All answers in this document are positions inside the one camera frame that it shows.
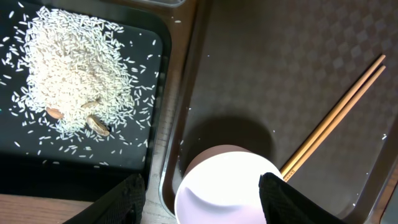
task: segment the wooden table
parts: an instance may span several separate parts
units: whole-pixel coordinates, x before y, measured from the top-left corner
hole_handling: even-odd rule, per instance
[[[125,0],[115,0],[115,2],[157,14],[166,23],[172,36],[172,54],[141,223],[176,223],[175,219],[160,204],[159,181],[178,100],[178,91],[192,32],[197,0],[186,0],[181,6],[175,8]],[[176,20],[180,20],[181,23],[175,23],[174,21]],[[0,195],[0,223],[63,223],[89,205],[91,205],[91,202]]]

